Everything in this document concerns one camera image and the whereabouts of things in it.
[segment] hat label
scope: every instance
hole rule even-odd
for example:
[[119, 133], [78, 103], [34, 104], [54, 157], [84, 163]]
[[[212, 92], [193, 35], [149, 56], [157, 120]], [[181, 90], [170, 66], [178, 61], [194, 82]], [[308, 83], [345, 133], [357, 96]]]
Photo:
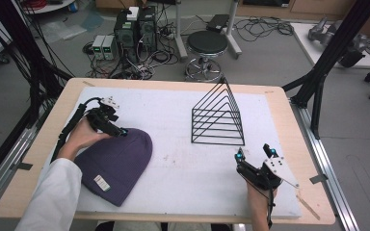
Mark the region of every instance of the hat label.
[[95, 183], [97, 183], [98, 187], [101, 188], [101, 190], [103, 190], [104, 192], [110, 190], [110, 185], [107, 184], [107, 182], [104, 180], [103, 177], [101, 177], [100, 175], [97, 175], [95, 178], [94, 178], [94, 181]]

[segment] desk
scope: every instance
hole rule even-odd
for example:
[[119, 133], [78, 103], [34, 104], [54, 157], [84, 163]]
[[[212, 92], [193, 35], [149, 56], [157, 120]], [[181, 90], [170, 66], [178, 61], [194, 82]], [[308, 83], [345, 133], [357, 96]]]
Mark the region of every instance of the desk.
[[[38, 182], [40, 170], [47, 158], [47, 153], [57, 142], [66, 119], [71, 114], [80, 92], [84, 87], [107, 87], [125, 89], [151, 90], [199, 90], [209, 91], [214, 84], [179, 83], [157, 81], [128, 81], [101, 79], [71, 79], [51, 114], [43, 124], [40, 133], [31, 146], [23, 162], [32, 164], [30, 170], [18, 170], [12, 182], [7, 187], [0, 200], [0, 218], [21, 218]], [[303, 135], [292, 113], [284, 91], [279, 87], [231, 85], [233, 92], [263, 94], [277, 128], [278, 139], [283, 149], [284, 157], [299, 180], [301, 187], [296, 190], [302, 216], [297, 219], [275, 219], [277, 223], [311, 223], [332, 224], [335, 222], [330, 203], [321, 184], [313, 185], [309, 178], [317, 175], [314, 164], [304, 143]], [[192, 222], [226, 222], [249, 223], [247, 218], [199, 217], [180, 215], [135, 215], [114, 213], [77, 212], [76, 218], [85, 219], [122, 219], [122, 220], [155, 220], [155, 221], [192, 221]]]

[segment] white lab coat sleeve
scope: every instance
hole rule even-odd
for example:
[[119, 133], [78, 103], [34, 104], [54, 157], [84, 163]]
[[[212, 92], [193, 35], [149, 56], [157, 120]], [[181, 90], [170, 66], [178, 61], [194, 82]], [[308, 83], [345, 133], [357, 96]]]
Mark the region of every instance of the white lab coat sleeve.
[[76, 212], [82, 172], [72, 161], [55, 160], [32, 196], [15, 231], [68, 230]]

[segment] black wire rack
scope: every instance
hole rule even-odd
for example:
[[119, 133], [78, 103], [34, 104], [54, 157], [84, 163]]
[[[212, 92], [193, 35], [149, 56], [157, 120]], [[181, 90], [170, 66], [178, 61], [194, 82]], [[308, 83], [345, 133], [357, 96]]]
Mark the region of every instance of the black wire rack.
[[191, 142], [245, 145], [240, 110], [225, 77], [192, 109]]

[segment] black stool seat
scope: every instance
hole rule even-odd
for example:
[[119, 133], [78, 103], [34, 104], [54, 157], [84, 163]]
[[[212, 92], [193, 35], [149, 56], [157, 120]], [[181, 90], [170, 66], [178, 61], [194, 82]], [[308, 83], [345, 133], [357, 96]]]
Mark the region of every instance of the black stool seat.
[[227, 49], [225, 36], [212, 31], [198, 31], [188, 36], [188, 46], [201, 54], [217, 54]]

